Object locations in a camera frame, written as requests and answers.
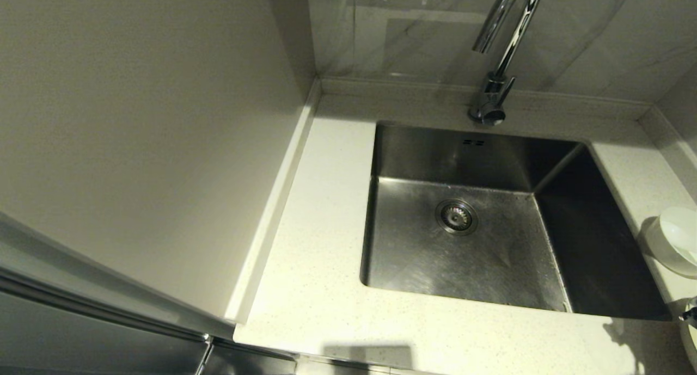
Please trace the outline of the cream round plate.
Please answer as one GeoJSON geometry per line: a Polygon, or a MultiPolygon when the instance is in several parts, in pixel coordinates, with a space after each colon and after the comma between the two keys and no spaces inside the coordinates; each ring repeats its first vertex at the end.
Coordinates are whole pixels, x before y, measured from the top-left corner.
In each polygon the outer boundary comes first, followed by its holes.
{"type": "Polygon", "coordinates": [[[678,322],[683,347],[690,367],[697,375],[697,328],[687,322],[678,322]]]}

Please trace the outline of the white ceramic bowl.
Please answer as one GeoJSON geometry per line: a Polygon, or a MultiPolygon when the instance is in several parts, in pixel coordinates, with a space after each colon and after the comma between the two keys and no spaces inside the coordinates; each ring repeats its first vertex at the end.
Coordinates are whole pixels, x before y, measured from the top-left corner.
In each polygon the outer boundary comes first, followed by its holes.
{"type": "Polygon", "coordinates": [[[697,279],[697,210],[665,209],[648,224],[643,238],[662,265],[685,278],[697,279]]]}

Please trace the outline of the stainless steel sink basin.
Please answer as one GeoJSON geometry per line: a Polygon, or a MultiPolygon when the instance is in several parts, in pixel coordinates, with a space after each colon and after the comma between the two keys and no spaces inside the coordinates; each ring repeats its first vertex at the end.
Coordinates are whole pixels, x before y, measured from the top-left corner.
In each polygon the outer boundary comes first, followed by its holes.
{"type": "Polygon", "coordinates": [[[670,318],[590,150],[573,141],[378,125],[359,278],[498,305],[670,318]],[[446,199],[473,206],[475,233],[438,226],[446,199]]]}

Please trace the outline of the round metal drain strainer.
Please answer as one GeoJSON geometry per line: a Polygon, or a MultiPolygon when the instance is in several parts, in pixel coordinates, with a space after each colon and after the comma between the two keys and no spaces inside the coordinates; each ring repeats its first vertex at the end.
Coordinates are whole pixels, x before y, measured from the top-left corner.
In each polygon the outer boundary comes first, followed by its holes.
{"type": "Polygon", "coordinates": [[[468,236],[477,231],[480,217],[469,203],[460,199],[446,199],[434,211],[438,226],[454,236],[468,236]]]}

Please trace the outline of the chrome gooseneck faucet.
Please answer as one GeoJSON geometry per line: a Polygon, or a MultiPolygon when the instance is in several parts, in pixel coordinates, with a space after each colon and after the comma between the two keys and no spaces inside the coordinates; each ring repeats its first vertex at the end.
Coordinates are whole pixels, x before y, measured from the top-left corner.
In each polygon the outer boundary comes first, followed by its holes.
{"type": "MultiPolygon", "coordinates": [[[[517,0],[495,0],[485,23],[481,26],[473,51],[487,53],[517,0]]],[[[488,72],[480,90],[473,98],[468,117],[476,124],[496,126],[506,119],[504,102],[515,84],[516,77],[508,76],[516,52],[537,12],[541,0],[525,0],[521,15],[495,69],[488,72]]]]}

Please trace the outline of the beige tall cabinet side panel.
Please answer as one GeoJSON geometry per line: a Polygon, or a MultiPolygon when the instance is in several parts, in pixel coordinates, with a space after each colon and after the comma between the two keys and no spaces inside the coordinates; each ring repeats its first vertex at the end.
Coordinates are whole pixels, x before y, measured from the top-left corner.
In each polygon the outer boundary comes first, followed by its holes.
{"type": "Polygon", "coordinates": [[[308,0],[0,0],[0,213],[246,323],[319,95],[308,0]]]}

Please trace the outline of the grey glossy cabinet front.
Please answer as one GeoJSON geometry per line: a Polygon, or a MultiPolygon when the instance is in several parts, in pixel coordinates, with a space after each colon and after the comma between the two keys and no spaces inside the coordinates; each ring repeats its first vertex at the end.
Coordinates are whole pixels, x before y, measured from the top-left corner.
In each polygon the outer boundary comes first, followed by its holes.
{"type": "Polygon", "coordinates": [[[295,375],[233,332],[0,212],[0,375],[295,375]]]}

